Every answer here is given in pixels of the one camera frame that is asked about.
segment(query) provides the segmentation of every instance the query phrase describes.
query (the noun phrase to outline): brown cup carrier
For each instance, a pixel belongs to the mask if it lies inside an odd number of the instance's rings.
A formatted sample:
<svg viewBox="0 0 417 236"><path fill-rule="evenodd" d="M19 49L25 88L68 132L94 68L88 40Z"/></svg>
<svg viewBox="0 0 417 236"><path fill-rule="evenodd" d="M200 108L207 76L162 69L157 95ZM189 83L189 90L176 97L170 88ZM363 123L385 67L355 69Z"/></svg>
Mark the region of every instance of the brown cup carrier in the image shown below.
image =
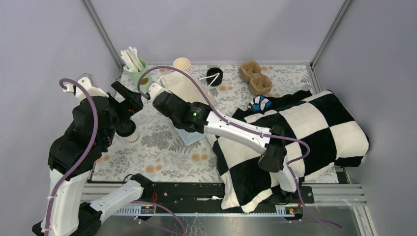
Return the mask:
<svg viewBox="0 0 417 236"><path fill-rule="evenodd" d="M264 95L271 91L272 81L262 74L262 68L255 61L247 61L240 65L240 74L249 83L249 90L255 95Z"/></svg>

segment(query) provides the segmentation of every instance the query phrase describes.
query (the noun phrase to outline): green container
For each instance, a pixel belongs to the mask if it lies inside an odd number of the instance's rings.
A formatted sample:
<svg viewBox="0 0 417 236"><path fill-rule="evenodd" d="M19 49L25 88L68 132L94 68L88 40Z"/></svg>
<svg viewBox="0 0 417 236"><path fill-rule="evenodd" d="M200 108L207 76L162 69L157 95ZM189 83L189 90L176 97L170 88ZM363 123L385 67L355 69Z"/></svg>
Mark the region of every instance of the green container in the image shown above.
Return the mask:
<svg viewBox="0 0 417 236"><path fill-rule="evenodd" d="M148 64L146 63L146 61L144 61L142 59L139 59L139 61L141 62L141 64L144 67L144 69L142 71L137 72L137 73L132 73L132 72L126 71L126 74L132 80L133 84L135 85L135 88L138 87L138 82L139 82L140 77L143 75L143 73L145 73L145 71L148 70ZM147 89L148 89L148 87L151 83L152 83L152 76L149 73L143 78L143 80L141 82L141 85L140 85L141 91L146 93L146 91L147 91Z"/></svg>

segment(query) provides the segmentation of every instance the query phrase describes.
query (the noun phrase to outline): black and white blanket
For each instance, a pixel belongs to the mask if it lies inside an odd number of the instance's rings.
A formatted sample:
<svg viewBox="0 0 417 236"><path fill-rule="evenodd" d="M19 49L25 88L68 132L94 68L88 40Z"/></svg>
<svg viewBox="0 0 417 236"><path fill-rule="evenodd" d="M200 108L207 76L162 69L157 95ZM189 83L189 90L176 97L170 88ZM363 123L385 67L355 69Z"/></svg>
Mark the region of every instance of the black and white blanket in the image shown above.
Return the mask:
<svg viewBox="0 0 417 236"><path fill-rule="evenodd" d="M291 164L305 181L320 177L333 165L358 166L369 149L367 136L331 91L313 96L307 91L281 98L258 96L247 111L238 109L233 118L261 127L279 125L285 136L308 143L310 155ZM218 136L207 138L225 184L222 209L253 211L272 194L271 188L279 184L278 180L258 167L260 155L252 149ZM289 160L306 152L297 142L286 142L285 148Z"/></svg>

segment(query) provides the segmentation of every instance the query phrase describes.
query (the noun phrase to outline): wall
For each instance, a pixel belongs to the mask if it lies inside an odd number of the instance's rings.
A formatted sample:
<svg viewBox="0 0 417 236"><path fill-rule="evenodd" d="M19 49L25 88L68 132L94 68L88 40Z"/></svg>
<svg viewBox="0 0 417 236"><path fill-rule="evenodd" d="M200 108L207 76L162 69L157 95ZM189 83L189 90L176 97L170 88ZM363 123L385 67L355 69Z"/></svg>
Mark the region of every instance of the wall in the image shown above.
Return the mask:
<svg viewBox="0 0 417 236"><path fill-rule="evenodd" d="M49 191L49 147L72 121L58 85L88 72L105 90L118 69L81 1L0 1L0 235L28 236Z"/></svg>
<svg viewBox="0 0 417 236"><path fill-rule="evenodd" d="M149 63L309 62L344 0L92 0L115 48Z"/></svg>
<svg viewBox="0 0 417 236"><path fill-rule="evenodd" d="M417 2L354 1L317 67L368 133L361 183L378 235L415 235Z"/></svg>

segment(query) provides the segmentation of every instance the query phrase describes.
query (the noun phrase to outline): floral tablecloth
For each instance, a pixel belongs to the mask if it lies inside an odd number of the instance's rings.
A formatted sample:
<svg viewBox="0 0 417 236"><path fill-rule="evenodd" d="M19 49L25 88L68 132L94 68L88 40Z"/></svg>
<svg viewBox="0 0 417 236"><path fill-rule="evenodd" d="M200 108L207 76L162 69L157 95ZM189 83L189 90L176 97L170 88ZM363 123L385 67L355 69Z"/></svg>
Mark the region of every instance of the floral tablecloth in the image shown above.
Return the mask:
<svg viewBox="0 0 417 236"><path fill-rule="evenodd" d="M202 78L216 65L194 65L192 76ZM238 65L216 66L223 70L222 83L210 89L218 102L217 108L232 115L237 108L246 110L254 96L248 84L240 77ZM298 90L311 90L305 65L263 65L263 74L272 80L273 88L267 96L283 96ZM171 73L165 69L152 72L152 78ZM120 82L137 91L126 75ZM93 181L122 181L128 174L142 173L152 181L170 182L221 182L217 172L217 157L206 138L186 146L168 118L162 116L150 101L143 99L144 108L132 119L140 131L140 143L132 145L116 135L108 153L96 161ZM314 181L338 183L336 171L331 168Z"/></svg>

